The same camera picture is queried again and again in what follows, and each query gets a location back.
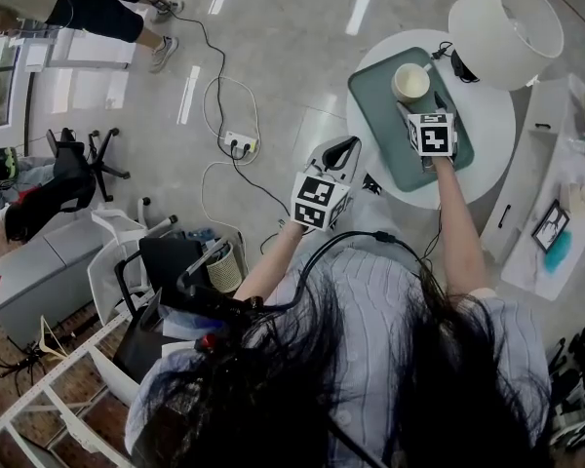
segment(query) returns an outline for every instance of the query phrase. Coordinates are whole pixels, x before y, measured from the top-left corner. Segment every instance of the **helmet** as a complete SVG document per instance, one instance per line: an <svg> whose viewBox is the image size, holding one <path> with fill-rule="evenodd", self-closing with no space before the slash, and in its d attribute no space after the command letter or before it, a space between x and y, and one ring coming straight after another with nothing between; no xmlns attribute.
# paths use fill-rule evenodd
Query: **helmet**
<svg viewBox="0 0 585 468"><path fill-rule="evenodd" d="M0 148L0 191L13 187L18 180L18 153L14 147Z"/></svg>

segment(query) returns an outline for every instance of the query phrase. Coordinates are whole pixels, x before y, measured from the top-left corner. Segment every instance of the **white round table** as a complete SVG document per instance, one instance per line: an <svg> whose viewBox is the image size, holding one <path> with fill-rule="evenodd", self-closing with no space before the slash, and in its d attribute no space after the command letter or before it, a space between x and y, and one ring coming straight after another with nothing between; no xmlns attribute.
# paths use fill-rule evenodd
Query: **white round table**
<svg viewBox="0 0 585 468"><path fill-rule="evenodd" d="M443 41L450 41L449 34L444 31L404 31L373 47L362 59L357 70L411 47L421 47L431 55ZM481 83L463 83L454 75L449 58L437 60L434 65L450 92L475 150L472 164L457 173L466 203L470 203L492 189L509 164L516 139L514 104L508 92L486 87ZM420 208L437 209L440 206L438 182L432 182L412 192L403 192L395 185L392 175L383 163L371 129L351 93L347 99L347 124L349 134L362 141L367 172L386 192Z"/></svg>

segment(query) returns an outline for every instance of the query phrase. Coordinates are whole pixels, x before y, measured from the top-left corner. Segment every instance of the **white lamp shade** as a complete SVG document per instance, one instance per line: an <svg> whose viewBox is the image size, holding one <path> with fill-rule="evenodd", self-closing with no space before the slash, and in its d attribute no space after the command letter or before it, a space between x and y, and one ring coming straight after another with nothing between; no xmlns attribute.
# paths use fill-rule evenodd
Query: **white lamp shade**
<svg viewBox="0 0 585 468"><path fill-rule="evenodd" d="M501 90L523 87L564 49L564 30L547 0L457 0L448 31L466 67Z"/></svg>

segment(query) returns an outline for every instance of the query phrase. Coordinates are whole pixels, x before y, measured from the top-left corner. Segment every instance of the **hand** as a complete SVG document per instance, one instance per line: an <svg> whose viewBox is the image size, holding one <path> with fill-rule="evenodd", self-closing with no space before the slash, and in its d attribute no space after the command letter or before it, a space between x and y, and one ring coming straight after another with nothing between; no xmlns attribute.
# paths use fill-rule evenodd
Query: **hand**
<svg viewBox="0 0 585 468"><path fill-rule="evenodd" d="M299 240L303 237L303 234L307 230L307 227L304 227L300 223L293 222L289 220L284 228L282 229L281 234L286 235L286 237L291 238L293 240Z"/></svg>
<svg viewBox="0 0 585 468"><path fill-rule="evenodd" d="M20 30L18 17L11 11L0 11L0 30L8 36L15 36Z"/></svg>
<svg viewBox="0 0 585 468"><path fill-rule="evenodd" d="M452 162L446 156L434 156L431 158L433 166L436 168L436 172L441 172L446 169L454 170Z"/></svg>
<svg viewBox="0 0 585 468"><path fill-rule="evenodd" d="M0 36L4 36L7 38L15 38L20 34L19 29L7 29L6 31L2 31Z"/></svg>

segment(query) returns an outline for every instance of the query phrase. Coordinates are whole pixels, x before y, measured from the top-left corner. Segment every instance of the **power strip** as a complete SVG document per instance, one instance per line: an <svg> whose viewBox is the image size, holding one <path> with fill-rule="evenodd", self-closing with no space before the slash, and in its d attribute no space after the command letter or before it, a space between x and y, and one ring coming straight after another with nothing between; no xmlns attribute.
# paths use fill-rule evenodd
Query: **power strip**
<svg viewBox="0 0 585 468"><path fill-rule="evenodd" d="M241 136L240 134L236 134L234 132L227 131L225 133L225 143L227 145L232 145L232 142L236 140L236 146L243 150L246 144L250 145L249 152L254 152L257 146L257 140L255 138L251 138L250 136Z"/></svg>

